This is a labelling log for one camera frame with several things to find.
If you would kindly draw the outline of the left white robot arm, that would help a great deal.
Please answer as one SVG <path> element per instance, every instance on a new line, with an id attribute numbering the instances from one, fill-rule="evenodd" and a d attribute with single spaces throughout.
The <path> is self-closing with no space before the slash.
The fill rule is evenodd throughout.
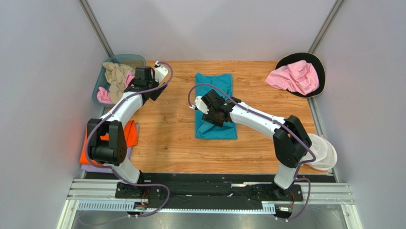
<path id="1" fill-rule="evenodd" d="M 108 113 L 87 123 L 84 155 L 91 166 L 107 168 L 122 183 L 144 192 L 143 173 L 127 157 L 129 146 L 124 128 L 148 100 L 157 100 L 172 78 L 173 68 L 166 62 L 135 68 L 125 80 L 121 99 Z"/>

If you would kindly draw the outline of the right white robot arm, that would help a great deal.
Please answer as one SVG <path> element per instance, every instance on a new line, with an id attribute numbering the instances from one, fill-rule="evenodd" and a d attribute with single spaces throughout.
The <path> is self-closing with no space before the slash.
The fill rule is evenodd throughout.
<path id="1" fill-rule="evenodd" d="M 269 192 L 277 199 L 289 196 L 300 167 L 316 160 L 312 141 L 296 116 L 267 114 L 234 97 L 222 97 L 214 89 L 197 96 L 192 108 L 201 111 L 202 119 L 215 126 L 223 127 L 226 122 L 241 124 L 273 141 L 279 166 Z"/>

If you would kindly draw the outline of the teal t shirt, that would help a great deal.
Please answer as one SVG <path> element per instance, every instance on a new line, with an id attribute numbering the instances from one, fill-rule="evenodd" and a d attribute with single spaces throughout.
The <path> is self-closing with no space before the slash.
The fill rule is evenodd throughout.
<path id="1" fill-rule="evenodd" d="M 195 75 L 195 83 L 207 83 L 220 88 L 229 96 L 233 96 L 233 78 L 230 73 L 221 75 L 203 75 L 197 73 Z M 237 139 L 237 125 L 235 123 L 226 122 L 223 127 L 215 126 L 202 119 L 201 111 L 195 112 L 195 137 L 199 139 L 209 140 L 235 140 Z"/>

